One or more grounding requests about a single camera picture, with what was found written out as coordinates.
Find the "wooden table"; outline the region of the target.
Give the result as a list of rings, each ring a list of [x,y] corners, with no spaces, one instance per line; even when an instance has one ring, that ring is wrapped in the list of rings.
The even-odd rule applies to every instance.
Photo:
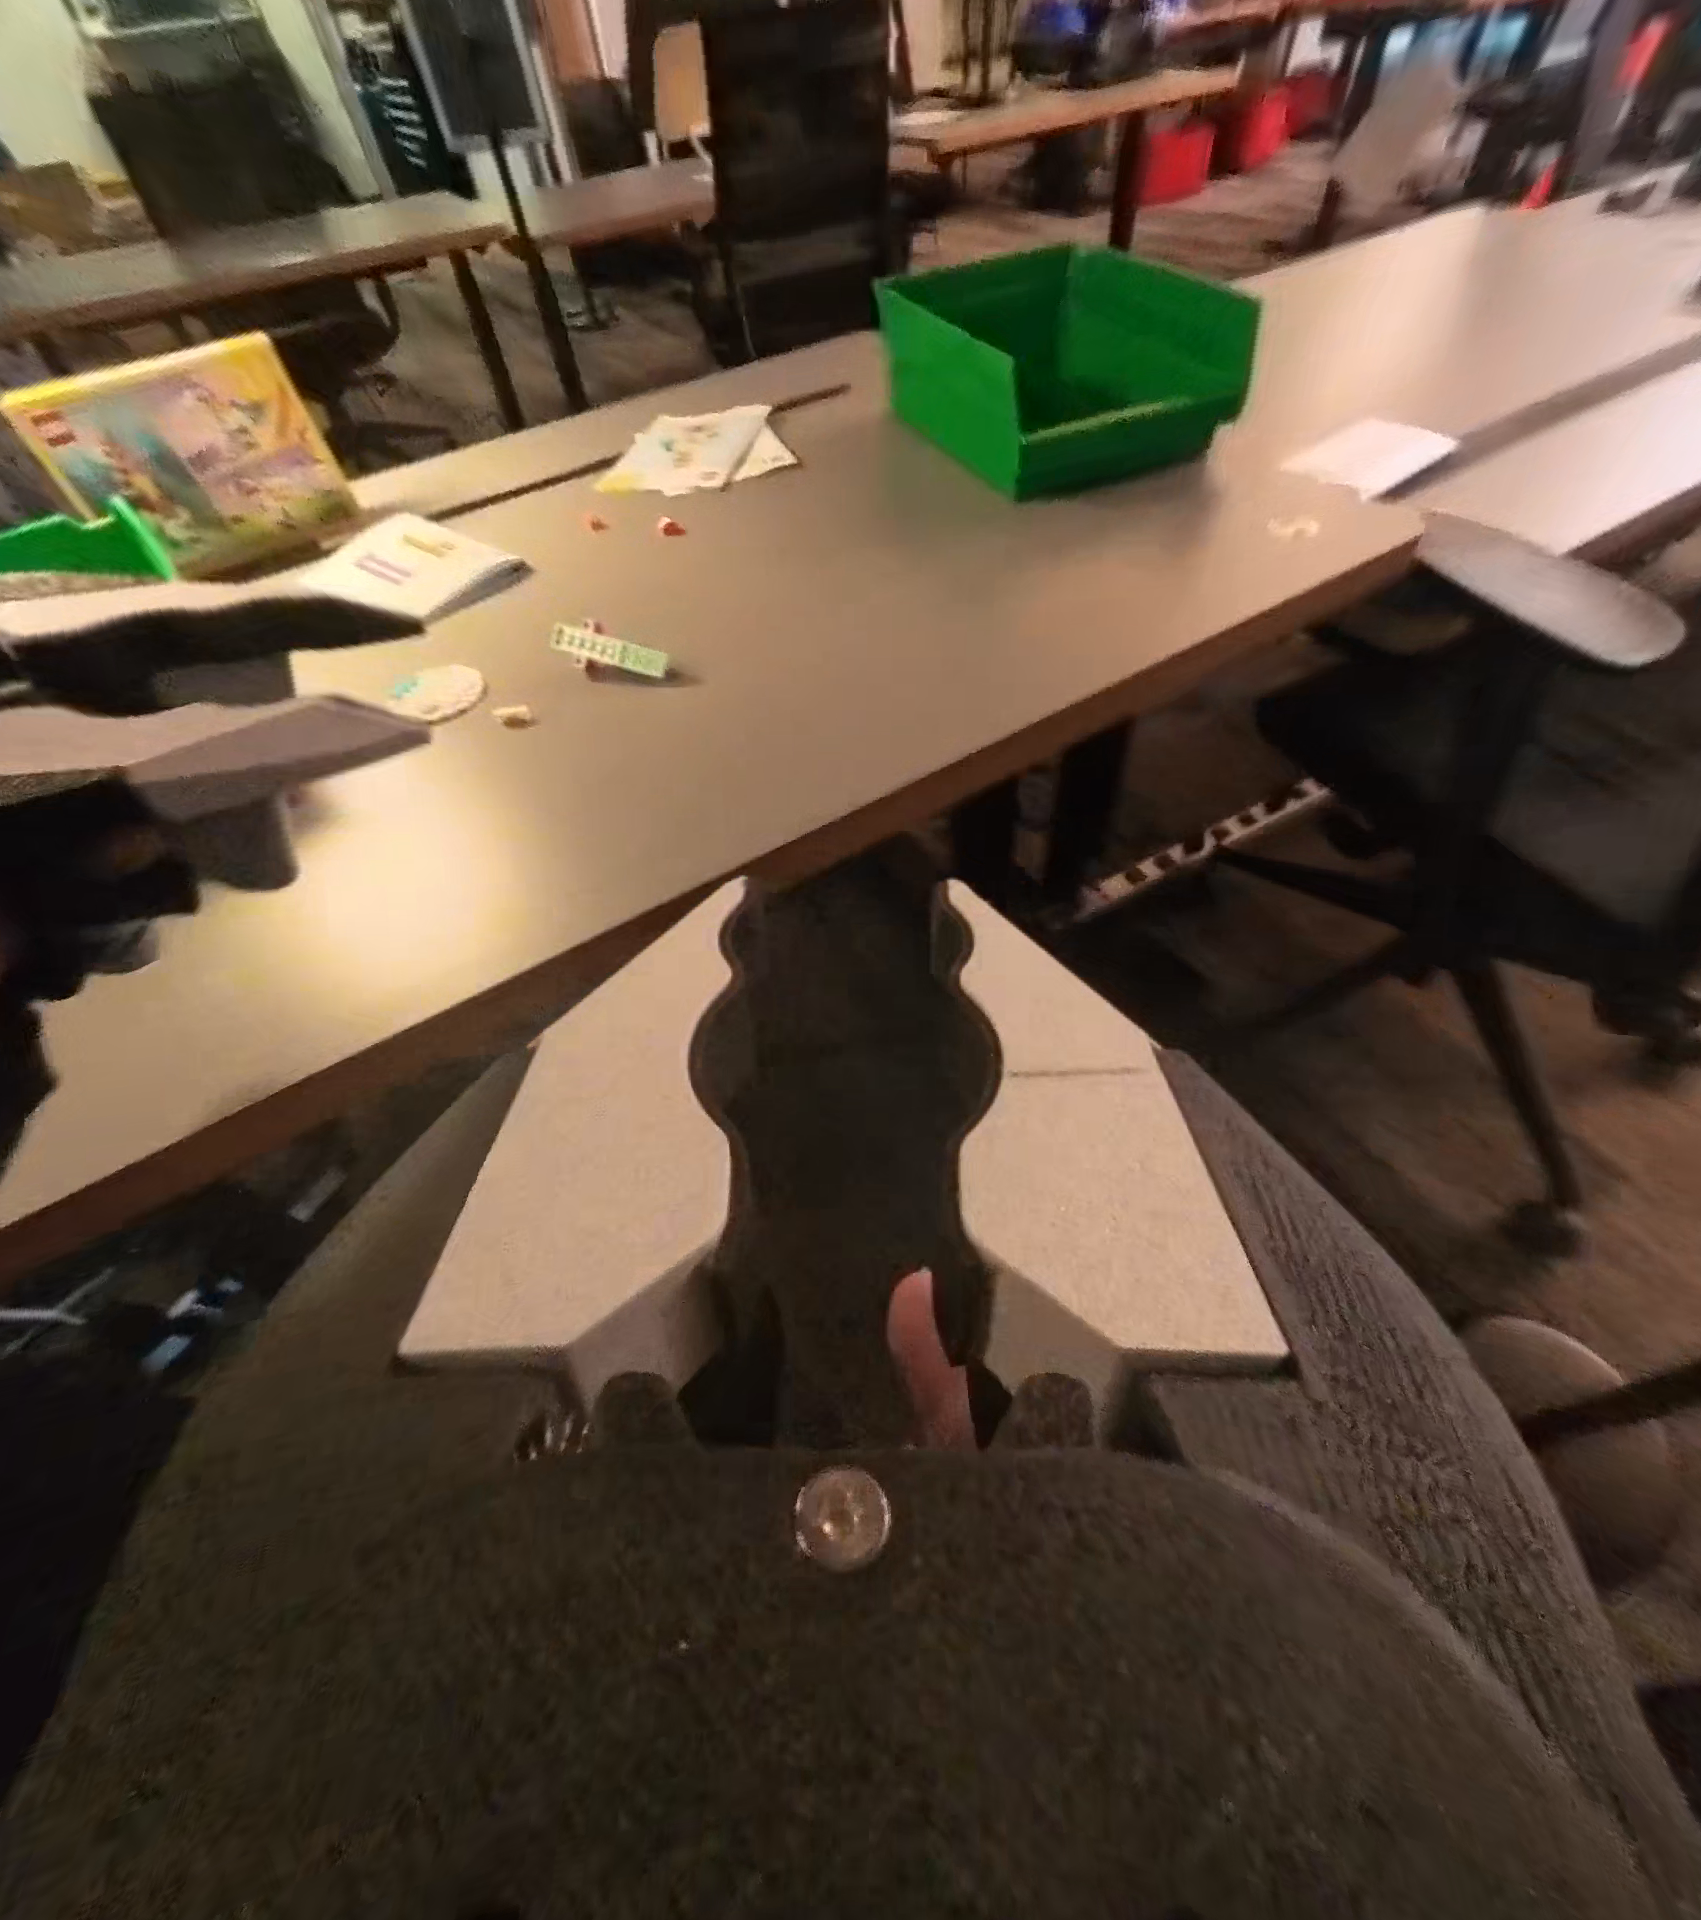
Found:
[[[1142,212],[1150,120],[1160,111],[1188,111],[1227,98],[1243,78],[1243,62],[1162,68],[1138,78],[1095,87],[1032,87],[992,106],[952,110],[943,118],[898,111],[889,120],[891,144],[915,150],[940,172],[956,159],[1032,144],[1073,132],[1113,128],[1113,185],[1106,244],[1129,251]]]
[[[212,305],[330,279],[368,279],[445,257],[501,427],[515,432],[526,414],[471,270],[471,255],[500,246],[508,236],[508,222],[482,202],[416,194],[183,240],[18,257],[0,266],[0,346],[44,347],[74,328],[155,323]]]

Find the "person's right hand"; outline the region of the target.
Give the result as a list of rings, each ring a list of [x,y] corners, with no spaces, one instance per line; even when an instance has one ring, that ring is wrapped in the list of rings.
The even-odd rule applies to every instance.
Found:
[[[943,1346],[926,1266],[910,1270],[895,1283],[887,1309],[887,1344],[910,1401],[915,1442],[936,1451],[974,1451],[977,1421],[967,1372]]]

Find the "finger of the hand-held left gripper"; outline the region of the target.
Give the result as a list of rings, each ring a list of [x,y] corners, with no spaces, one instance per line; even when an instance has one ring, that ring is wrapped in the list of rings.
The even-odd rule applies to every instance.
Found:
[[[427,744],[427,723],[343,693],[142,716],[0,708],[0,816],[106,788],[164,829],[197,878],[279,892],[299,875],[287,798]]]
[[[22,683],[65,708],[164,708],[169,674],[423,633],[416,613],[341,597],[302,579],[236,586],[169,582],[0,604],[0,656]]]

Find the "white paper sheet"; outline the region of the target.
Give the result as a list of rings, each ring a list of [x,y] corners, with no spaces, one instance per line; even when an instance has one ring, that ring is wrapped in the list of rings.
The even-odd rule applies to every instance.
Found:
[[[1367,416],[1297,449],[1282,469],[1368,501],[1406,489],[1456,449],[1456,438],[1427,425]]]

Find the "colourful instruction booklet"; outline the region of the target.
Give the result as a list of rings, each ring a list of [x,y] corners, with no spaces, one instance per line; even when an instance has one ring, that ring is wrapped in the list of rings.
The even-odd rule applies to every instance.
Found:
[[[795,465],[799,458],[773,431],[766,404],[716,414],[660,414],[597,473],[594,491],[675,498],[727,491]]]

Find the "yellow lego box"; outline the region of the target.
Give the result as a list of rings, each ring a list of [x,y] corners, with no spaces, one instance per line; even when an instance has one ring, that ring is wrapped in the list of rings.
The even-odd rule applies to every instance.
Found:
[[[357,524],[264,331],[13,387],[0,416],[74,509],[125,501],[188,579],[293,558]]]

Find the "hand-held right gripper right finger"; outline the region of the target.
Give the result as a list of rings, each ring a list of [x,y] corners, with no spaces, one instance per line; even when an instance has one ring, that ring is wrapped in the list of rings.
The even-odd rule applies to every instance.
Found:
[[[1282,1372],[1291,1348],[1146,1030],[956,879],[943,922],[995,1063],[955,1172],[985,1365]]]

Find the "red storage bin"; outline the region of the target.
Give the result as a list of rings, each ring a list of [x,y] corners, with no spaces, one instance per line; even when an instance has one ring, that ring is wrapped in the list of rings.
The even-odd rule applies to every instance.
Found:
[[[1195,198],[1210,184],[1217,125],[1212,118],[1153,120],[1142,139],[1132,202],[1138,212]]]
[[[1260,84],[1236,92],[1217,111],[1214,172],[1239,179],[1269,165],[1290,142],[1290,83]]]

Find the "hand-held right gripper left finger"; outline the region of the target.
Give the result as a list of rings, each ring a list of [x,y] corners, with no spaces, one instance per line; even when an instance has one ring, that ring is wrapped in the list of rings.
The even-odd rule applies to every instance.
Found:
[[[744,899],[721,886],[538,1037],[398,1340],[406,1365],[693,1373],[718,1351],[732,1162],[692,1052],[734,985]]]

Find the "white instruction booklet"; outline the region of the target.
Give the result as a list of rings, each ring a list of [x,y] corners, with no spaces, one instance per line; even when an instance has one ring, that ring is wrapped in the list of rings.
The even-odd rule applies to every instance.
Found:
[[[533,564],[426,515],[383,515],[302,569],[309,591],[430,624],[526,585]]]

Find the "multicolour lego model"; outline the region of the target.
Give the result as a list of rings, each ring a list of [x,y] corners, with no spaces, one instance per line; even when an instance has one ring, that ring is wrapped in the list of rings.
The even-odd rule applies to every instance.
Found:
[[[671,679],[668,652],[614,635],[597,623],[556,620],[548,628],[548,646],[587,674],[608,674],[651,686]]]

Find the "green plastic bin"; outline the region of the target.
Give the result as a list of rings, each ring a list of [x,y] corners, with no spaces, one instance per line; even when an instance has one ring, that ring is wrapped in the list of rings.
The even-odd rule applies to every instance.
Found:
[[[11,574],[92,574],[138,582],[181,575],[161,531],[122,494],[113,494],[103,512],[88,520],[44,515],[0,531],[0,575]]]
[[[1013,501],[1205,458],[1247,398],[1261,302],[1053,244],[874,286],[900,425]]]

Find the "mounted power strip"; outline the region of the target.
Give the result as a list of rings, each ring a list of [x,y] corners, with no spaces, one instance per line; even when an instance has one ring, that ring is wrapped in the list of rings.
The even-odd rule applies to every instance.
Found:
[[[1092,878],[1077,892],[1077,899],[1062,923],[1077,926],[1099,922],[1107,912],[1142,901],[1146,893],[1162,886],[1202,878],[1224,853],[1260,841],[1276,829],[1305,819],[1331,798],[1332,794],[1328,788],[1313,779],[1290,782],[1243,809],[1231,809],[1224,816],[1176,836],[1175,841],[1135,853],[1112,867],[1106,875]]]

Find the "black mesh office chair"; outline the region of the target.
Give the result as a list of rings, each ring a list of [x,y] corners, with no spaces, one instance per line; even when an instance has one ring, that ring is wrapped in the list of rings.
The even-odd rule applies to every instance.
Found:
[[[1582,988],[1653,1069],[1701,1063],[1701,600],[1456,515],[1431,515],[1393,613],[1434,635],[1336,638],[1267,693],[1261,737],[1324,790],[1378,879],[1227,851],[1269,886],[1391,926],[1391,940],[1261,1019],[1305,1019],[1379,980],[1445,977],[1542,1172],[1507,1235],[1582,1244],[1582,1185],[1509,1001],[1507,969]]]

